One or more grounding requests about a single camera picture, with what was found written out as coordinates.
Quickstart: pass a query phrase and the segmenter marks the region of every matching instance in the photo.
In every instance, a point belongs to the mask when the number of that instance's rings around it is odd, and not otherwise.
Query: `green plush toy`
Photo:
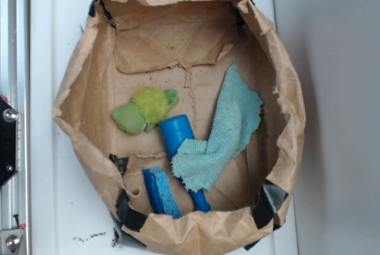
[[[149,132],[166,119],[178,102],[175,89],[163,91],[158,87],[145,87],[133,95],[132,103],[115,108],[112,118],[128,134],[138,134],[144,129]]]

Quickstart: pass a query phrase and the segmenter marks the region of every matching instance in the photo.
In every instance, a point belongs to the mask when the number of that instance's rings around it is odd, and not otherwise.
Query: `cloth rag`
[[[174,176],[188,190],[210,191],[224,167],[249,143],[264,102],[250,91],[232,64],[226,71],[207,141],[186,139],[172,159]]]

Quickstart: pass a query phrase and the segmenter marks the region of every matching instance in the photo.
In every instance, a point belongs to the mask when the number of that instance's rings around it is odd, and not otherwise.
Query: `blue handle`
[[[177,154],[179,146],[181,146],[185,139],[195,139],[189,119],[184,114],[169,118],[161,122],[159,126],[170,159]],[[189,194],[194,201],[195,210],[201,212],[209,212],[211,210],[211,206],[207,203],[202,190],[197,192],[189,190]]]

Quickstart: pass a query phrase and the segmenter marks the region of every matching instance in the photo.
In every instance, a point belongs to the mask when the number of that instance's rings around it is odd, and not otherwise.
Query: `brown paper bag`
[[[251,0],[94,0],[53,108],[59,126],[122,229],[164,254],[224,254],[282,226],[303,148],[305,109],[273,24]],[[158,128],[130,136],[112,110],[145,86],[174,88],[197,139],[211,130],[231,63],[265,104],[246,149],[206,193],[208,213],[170,176]],[[128,158],[122,175],[109,155]],[[153,213],[141,170],[160,165],[183,216]]]

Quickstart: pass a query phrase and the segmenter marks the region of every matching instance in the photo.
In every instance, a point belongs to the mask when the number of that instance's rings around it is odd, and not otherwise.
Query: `screw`
[[[8,108],[4,110],[2,117],[6,122],[14,122],[17,119],[17,113],[14,109]]]
[[[10,235],[5,243],[11,251],[14,251],[20,245],[20,239],[16,235]]]

